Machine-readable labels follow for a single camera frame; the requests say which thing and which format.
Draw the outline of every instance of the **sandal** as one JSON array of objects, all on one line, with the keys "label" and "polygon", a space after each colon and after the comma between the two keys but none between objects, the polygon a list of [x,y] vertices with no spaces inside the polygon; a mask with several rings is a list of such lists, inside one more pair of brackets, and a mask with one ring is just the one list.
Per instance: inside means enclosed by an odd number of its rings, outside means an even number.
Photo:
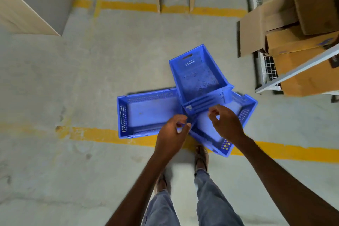
[{"label": "sandal", "polygon": [[207,153],[206,148],[202,145],[198,145],[195,148],[195,158],[194,158],[195,172],[197,172],[198,160],[201,160],[203,162],[203,164],[205,165],[205,171],[207,172],[208,164],[209,164],[209,154]]},{"label": "sandal", "polygon": [[167,181],[166,181],[166,178],[165,178],[165,174],[162,172],[159,176],[159,178],[157,179],[157,182],[155,183],[155,186],[154,186],[154,193],[155,194],[158,194],[160,191],[158,191],[158,185],[159,185],[159,182],[163,180],[166,184],[166,188],[167,189]]}]

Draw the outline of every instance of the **denim pants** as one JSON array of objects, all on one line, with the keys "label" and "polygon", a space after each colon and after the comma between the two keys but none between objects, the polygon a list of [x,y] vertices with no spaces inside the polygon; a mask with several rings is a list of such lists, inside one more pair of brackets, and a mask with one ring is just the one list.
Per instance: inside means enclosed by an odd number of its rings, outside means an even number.
[{"label": "denim pants", "polygon": [[[199,226],[244,226],[239,215],[205,170],[197,170],[194,183],[198,188]],[[150,201],[142,226],[180,226],[167,190],[159,192]]]}]

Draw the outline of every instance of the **open cardboard box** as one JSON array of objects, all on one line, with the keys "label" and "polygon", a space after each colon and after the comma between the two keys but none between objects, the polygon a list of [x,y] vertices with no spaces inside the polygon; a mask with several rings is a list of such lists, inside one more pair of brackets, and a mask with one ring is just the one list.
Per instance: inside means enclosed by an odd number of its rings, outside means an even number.
[{"label": "open cardboard box", "polygon": [[[273,57],[278,74],[285,74],[324,52],[323,47]],[[303,97],[339,90],[339,64],[323,61],[281,82],[286,96]]]},{"label": "open cardboard box", "polygon": [[331,44],[338,36],[334,0],[263,0],[240,21],[240,56],[297,52]]}]

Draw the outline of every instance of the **gray floor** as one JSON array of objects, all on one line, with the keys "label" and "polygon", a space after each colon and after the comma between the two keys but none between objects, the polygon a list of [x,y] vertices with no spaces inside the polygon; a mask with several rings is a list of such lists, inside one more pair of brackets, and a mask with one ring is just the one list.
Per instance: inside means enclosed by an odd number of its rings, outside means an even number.
[{"label": "gray floor", "polygon": [[[244,9],[246,0],[197,0],[196,6]],[[201,43],[235,91],[259,101],[248,135],[339,149],[339,106],[329,96],[255,94],[253,58],[237,58],[237,21],[102,10],[94,22],[87,10],[74,9],[63,37],[1,30],[0,225],[104,225],[153,148],[58,139],[55,127],[69,120],[116,130],[116,97],[174,86],[168,60]],[[278,162],[339,208],[337,164]],[[172,162],[172,200],[182,225],[198,225],[192,163],[185,150]],[[243,156],[211,154],[209,170],[245,225],[286,225]]]}]

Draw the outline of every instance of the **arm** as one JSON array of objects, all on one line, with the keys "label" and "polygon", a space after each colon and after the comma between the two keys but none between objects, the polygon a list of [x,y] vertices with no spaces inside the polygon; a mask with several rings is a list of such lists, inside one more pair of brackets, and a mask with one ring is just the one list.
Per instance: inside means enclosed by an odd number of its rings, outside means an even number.
[{"label": "arm", "polygon": [[181,133],[177,133],[177,123],[185,124],[185,115],[175,115],[158,134],[154,154],[146,164],[139,178],[121,202],[106,226],[140,225],[157,178],[172,157],[181,149],[191,127],[187,123]]},{"label": "arm", "polygon": [[216,105],[210,108],[209,117],[217,132],[248,159],[290,225],[339,225],[339,211],[266,155],[245,135],[238,117],[230,109]]}]

